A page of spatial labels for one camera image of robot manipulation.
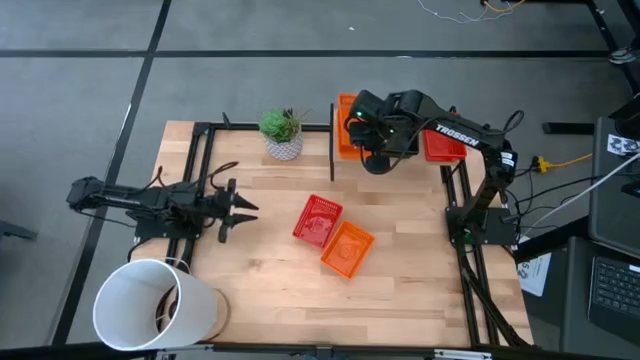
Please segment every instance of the white trash can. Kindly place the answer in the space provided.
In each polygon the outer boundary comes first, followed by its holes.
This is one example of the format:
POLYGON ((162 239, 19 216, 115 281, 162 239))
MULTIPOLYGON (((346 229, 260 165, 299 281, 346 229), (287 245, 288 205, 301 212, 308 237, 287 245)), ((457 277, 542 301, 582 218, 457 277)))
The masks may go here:
POLYGON ((93 304, 93 326, 100 339, 121 351, 162 349, 194 344, 216 324, 215 290, 162 261, 144 259, 114 271, 93 304), (173 318, 161 332, 156 309, 176 287, 173 318))

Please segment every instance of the orange basket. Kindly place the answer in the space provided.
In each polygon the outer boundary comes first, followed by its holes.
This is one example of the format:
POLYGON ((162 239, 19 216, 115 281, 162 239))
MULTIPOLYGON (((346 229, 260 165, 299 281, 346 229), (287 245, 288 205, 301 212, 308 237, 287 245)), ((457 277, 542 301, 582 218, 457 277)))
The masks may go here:
POLYGON ((467 157, 467 148, 464 144, 435 131, 424 130, 424 157, 427 161, 455 162, 467 157))
POLYGON ((349 221, 336 231, 320 259, 347 279, 353 279, 373 245, 375 237, 349 221))
MULTIPOLYGON (((344 122, 347 120, 349 116, 349 110, 351 110, 351 105, 353 105, 353 101, 356 99, 356 94, 340 94, 338 97, 338 106, 336 107, 336 116, 334 117, 334 136, 337 137, 337 148, 338 153, 340 153, 340 157, 343 159, 359 159, 360 158, 360 149, 351 145, 349 132, 344 128, 344 122)), ((370 151, 365 151, 364 156, 367 157, 371 155, 370 151)))
POLYGON ((312 194, 293 229, 293 236, 323 248, 341 213, 342 205, 312 194))

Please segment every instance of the wooden table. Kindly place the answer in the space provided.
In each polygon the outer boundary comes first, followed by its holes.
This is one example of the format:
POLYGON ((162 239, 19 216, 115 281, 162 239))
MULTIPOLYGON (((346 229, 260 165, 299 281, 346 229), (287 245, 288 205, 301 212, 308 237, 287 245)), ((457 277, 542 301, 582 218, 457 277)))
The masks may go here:
MULTIPOLYGON (((166 125, 156 161, 165 183, 182 178, 193 124, 166 125)), ((468 347, 439 166, 426 163, 421 152, 375 176, 336 153, 331 182, 328 137, 305 132, 302 154, 281 162, 266 154, 256 131, 216 131, 209 169, 239 161, 216 182, 237 178, 238 191, 260 207, 260 218, 234 228, 226 244, 218 243, 217 226, 197 241, 193 274, 220 289, 231 306, 230 322, 214 342, 468 347), (319 249, 291 235, 310 194, 342 204, 341 220, 375 235, 353 280, 323 266, 319 249)), ((467 165, 475 191, 484 173, 480 154, 470 149, 467 165)), ((167 244, 168 239, 151 240, 133 258, 163 258, 167 244)), ((483 249, 493 300, 531 342, 513 260, 499 246, 483 249)), ((475 309, 487 342, 477 299, 475 309)))

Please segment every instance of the succulent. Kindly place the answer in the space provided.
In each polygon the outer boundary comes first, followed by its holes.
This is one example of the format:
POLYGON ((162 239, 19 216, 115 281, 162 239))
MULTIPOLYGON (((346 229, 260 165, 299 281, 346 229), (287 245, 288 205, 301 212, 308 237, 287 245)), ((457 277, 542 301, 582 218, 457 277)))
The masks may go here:
POLYGON ((293 109, 277 109, 262 114, 260 132, 276 143, 293 140, 300 130, 300 118, 293 109))

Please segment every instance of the potted plant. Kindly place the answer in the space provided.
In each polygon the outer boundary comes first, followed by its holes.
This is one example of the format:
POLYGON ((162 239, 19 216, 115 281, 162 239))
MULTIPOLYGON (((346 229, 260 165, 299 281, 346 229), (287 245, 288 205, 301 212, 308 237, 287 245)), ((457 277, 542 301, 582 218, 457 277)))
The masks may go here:
POLYGON ((277 109, 262 114, 260 132, 267 152, 278 160, 292 160, 302 152, 300 117, 293 109, 277 109))

